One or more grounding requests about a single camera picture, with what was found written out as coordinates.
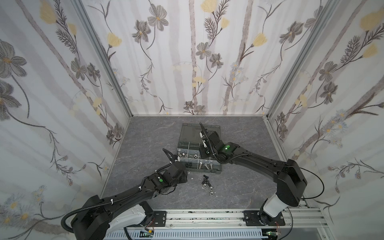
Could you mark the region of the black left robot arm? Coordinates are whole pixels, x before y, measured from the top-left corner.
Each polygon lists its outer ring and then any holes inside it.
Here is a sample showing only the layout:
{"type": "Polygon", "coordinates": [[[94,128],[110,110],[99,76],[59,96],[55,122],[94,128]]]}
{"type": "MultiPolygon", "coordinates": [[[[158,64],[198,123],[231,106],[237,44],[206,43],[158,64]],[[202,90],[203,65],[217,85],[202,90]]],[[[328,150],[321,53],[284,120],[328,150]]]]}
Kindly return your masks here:
{"type": "Polygon", "coordinates": [[[139,206],[144,210],[144,217],[152,214],[152,209],[142,205],[158,195],[163,195],[171,187],[188,181],[188,171],[177,155],[163,149],[170,163],[146,176],[141,183],[120,194],[106,198],[95,195],[84,205],[73,210],[61,219],[62,228],[73,233],[77,240],[102,240],[113,227],[113,220],[122,216],[129,209],[139,206]]]}

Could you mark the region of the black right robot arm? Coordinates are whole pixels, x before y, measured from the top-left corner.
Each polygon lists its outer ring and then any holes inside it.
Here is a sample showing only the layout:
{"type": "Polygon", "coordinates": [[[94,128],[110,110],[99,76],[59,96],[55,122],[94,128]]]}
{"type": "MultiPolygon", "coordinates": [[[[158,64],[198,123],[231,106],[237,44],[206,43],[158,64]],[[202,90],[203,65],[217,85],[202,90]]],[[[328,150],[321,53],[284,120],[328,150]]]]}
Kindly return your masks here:
{"type": "Polygon", "coordinates": [[[259,215],[264,219],[276,218],[287,207],[297,207],[308,182],[302,169],[293,160],[280,161],[252,153],[238,144],[224,143],[215,131],[207,130],[202,123],[201,152],[222,165],[239,165],[270,178],[277,184],[276,193],[268,198],[259,215]]]}

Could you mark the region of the grey plastic organizer box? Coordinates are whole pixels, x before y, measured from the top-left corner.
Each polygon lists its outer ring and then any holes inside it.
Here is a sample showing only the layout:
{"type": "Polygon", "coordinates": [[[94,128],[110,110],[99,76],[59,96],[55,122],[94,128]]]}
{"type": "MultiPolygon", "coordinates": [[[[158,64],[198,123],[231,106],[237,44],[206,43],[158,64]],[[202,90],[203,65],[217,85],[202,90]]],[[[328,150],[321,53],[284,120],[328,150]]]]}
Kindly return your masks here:
{"type": "Polygon", "coordinates": [[[220,174],[222,165],[207,154],[200,136],[201,131],[199,124],[183,123],[177,155],[188,171],[220,174]]]}

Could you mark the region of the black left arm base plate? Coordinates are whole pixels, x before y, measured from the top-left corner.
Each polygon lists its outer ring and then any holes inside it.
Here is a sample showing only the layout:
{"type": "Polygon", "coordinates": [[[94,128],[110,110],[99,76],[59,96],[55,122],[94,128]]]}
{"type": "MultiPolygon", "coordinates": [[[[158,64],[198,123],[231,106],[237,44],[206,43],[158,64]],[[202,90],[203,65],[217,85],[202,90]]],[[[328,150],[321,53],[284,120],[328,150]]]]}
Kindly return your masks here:
{"type": "Polygon", "coordinates": [[[154,211],[150,221],[145,225],[146,228],[165,227],[167,220],[166,211],[154,211]]]}

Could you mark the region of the aluminium front rail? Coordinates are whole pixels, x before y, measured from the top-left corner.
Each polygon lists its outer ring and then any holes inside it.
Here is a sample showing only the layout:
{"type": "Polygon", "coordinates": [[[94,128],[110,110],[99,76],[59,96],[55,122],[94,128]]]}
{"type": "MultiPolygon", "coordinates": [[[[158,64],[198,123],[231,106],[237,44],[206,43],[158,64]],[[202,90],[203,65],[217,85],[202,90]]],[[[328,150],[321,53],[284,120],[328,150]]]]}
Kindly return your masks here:
{"type": "Polygon", "coordinates": [[[266,228],[273,230],[321,229],[328,228],[328,224],[319,209],[290,208],[282,210],[285,226],[247,227],[243,221],[243,211],[258,211],[258,209],[218,209],[218,210],[161,210],[167,212],[165,227],[146,228],[157,229],[249,229],[266,228]]]}

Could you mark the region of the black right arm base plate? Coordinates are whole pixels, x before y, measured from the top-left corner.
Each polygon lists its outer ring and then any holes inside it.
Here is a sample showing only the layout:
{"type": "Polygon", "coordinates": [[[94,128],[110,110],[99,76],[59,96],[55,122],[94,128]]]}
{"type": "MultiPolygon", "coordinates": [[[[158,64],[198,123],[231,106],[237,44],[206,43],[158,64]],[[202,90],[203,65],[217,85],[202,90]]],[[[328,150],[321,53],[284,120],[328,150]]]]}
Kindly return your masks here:
{"type": "Polygon", "coordinates": [[[262,227],[262,226],[285,226],[285,219],[282,212],[280,212],[276,217],[272,218],[266,213],[260,213],[260,211],[243,211],[244,218],[243,221],[246,223],[247,227],[262,227]]]}

